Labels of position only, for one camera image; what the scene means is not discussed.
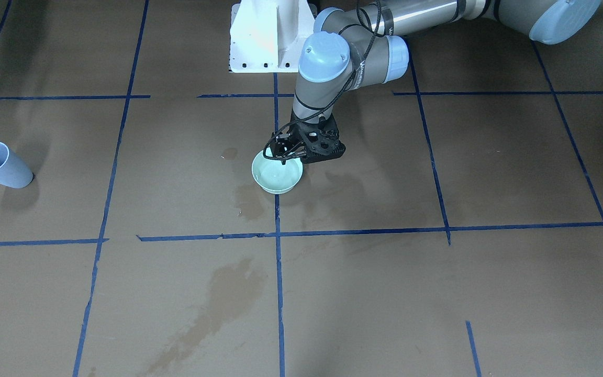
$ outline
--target blue joint cap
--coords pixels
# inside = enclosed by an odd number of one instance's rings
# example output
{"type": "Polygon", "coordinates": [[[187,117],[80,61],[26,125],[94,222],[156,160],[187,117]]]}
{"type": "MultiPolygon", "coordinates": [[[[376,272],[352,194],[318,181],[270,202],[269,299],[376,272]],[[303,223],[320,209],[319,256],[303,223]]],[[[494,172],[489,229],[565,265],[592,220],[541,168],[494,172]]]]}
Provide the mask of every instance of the blue joint cap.
{"type": "Polygon", "coordinates": [[[389,58],[387,65],[387,75],[385,81],[398,79],[406,73],[409,68],[409,47],[401,37],[385,36],[388,42],[389,58]]]}
{"type": "Polygon", "coordinates": [[[313,23],[313,32],[321,32],[322,26],[325,24],[325,21],[327,21],[327,17],[330,17],[330,14],[332,14],[332,12],[336,12],[337,10],[341,9],[329,7],[327,9],[323,9],[322,12],[318,13],[318,15],[316,16],[316,21],[313,23]]]}
{"type": "Polygon", "coordinates": [[[601,0],[558,0],[534,24],[529,39],[555,45],[571,38],[588,23],[601,0]]]}
{"type": "Polygon", "coordinates": [[[299,58],[299,74],[312,83],[336,79],[350,61],[350,47],[342,36],[321,31],[306,38],[299,58]]]}

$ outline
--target plastic cup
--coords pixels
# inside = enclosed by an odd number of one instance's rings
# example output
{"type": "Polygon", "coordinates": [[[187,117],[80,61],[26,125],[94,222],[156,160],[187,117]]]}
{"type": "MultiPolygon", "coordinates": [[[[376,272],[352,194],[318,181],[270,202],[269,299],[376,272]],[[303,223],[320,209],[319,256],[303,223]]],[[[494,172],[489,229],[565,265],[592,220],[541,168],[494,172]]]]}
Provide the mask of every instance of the plastic cup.
{"type": "Polygon", "coordinates": [[[33,178],[34,175],[25,162],[0,141],[0,184],[21,189],[33,178]]]}
{"type": "MultiPolygon", "coordinates": [[[[271,156],[271,149],[266,149],[266,155],[271,156]]],[[[253,159],[253,178],[260,187],[271,194],[284,194],[302,178],[304,165],[299,158],[287,160],[285,165],[280,161],[268,160],[260,151],[253,159]]]]}

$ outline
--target cable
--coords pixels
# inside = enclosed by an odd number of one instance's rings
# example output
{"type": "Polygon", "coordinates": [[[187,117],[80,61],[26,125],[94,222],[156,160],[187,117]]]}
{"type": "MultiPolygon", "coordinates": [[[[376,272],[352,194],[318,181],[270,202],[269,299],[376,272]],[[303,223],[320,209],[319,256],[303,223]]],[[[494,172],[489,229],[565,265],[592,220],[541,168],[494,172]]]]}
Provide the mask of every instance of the cable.
{"type": "MultiPolygon", "coordinates": [[[[364,55],[362,56],[362,62],[366,61],[366,58],[369,56],[369,52],[371,52],[371,47],[374,44],[374,41],[376,40],[376,36],[378,35],[378,28],[380,28],[381,26],[381,0],[376,0],[376,7],[378,9],[378,15],[376,17],[376,29],[375,30],[371,30],[371,28],[367,28],[366,26],[364,26],[364,28],[368,29],[369,31],[371,31],[371,40],[369,41],[369,45],[366,47],[366,50],[364,50],[364,55]]],[[[356,5],[355,5],[355,12],[357,12],[357,17],[360,20],[360,23],[363,24],[361,17],[360,17],[360,0],[356,0],[356,5]]],[[[287,155],[284,157],[276,157],[276,156],[267,156],[266,155],[266,149],[269,148],[271,146],[271,143],[273,143],[273,141],[278,138],[278,136],[282,135],[283,132],[290,126],[294,125],[294,124],[299,124],[305,121],[308,121],[310,119],[313,119],[314,117],[317,117],[318,115],[323,114],[327,109],[329,109],[330,107],[332,107],[338,100],[339,98],[341,98],[341,96],[348,91],[348,88],[350,86],[350,84],[352,83],[353,79],[355,78],[355,75],[357,74],[357,69],[353,69],[352,73],[350,74],[349,78],[345,81],[344,86],[341,88],[341,90],[339,91],[339,93],[337,93],[337,95],[333,98],[333,100],[331,100],[325,107],[322,108],[322,110],[318,110],[315,114],[309,115],[308,117],[305,117],[303,119],[297,119],[295,121],[291,121],[288,124],[285,124],[283,127],[280,127],[280,129],[278,129],[278,131],[276,131],[273,136],[271,136],[271,139],[269,139],[266,144],[264,145],[264,148],[262,149],[262,156],[268,160],[275,160],[275,161],[287,161],[287,160],[291,160],[294,157],[294,155],[287,155]]]]}

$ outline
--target stain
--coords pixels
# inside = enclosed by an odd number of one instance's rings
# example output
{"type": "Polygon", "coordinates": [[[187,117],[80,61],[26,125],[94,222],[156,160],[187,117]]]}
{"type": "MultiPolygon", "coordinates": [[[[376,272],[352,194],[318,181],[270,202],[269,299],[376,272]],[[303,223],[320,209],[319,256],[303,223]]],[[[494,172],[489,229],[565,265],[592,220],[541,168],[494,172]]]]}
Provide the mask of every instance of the stain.
{"type": "Polygon", "coordinates": [[[234,191],[234,206],[239,209],[239,217],[255,220],[264,215],[264,207],[260,200],[261,191],[262,189],[256,183],[237,187],[234,191]]]}
{"type": "Polygon", "coordinates": [[[208,303],[191,326],[170,337],[170,343],[139,377],[163,375],[171,368],[179,370],[181,362],[191,357],[206,337],[251,310],[262,295],[265,282],[265,274],[251,268],[251,262],[244,259],[237,265],[226,265],[213,272],[208,284],[208,303]]]}
{"type": "Polygon", "coordinates": [[[239,151],[236,148],[227,148],[222,152],[220,157],[224,160],[234,160],[237,157],[239,151]]]}

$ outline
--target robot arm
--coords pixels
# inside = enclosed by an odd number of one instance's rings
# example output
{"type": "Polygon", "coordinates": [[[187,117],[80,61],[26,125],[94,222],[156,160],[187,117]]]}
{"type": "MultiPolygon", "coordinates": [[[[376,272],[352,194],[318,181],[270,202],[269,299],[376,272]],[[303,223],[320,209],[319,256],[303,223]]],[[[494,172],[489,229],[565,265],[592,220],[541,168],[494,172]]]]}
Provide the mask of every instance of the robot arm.
{"type": "Polygon", "coordinates": [[[323,10],[299,58],[291,119],[263,150],[270,160],[304,164],[342,157],[333,105],[346,91],[398,79],[409,51],[400,37],[459,19],[490,17],[559,43],[587,23],[601,0],[376,0],[353,12],[323,10]],[[271,155],[266,153],[271,148],[271,155]]]}

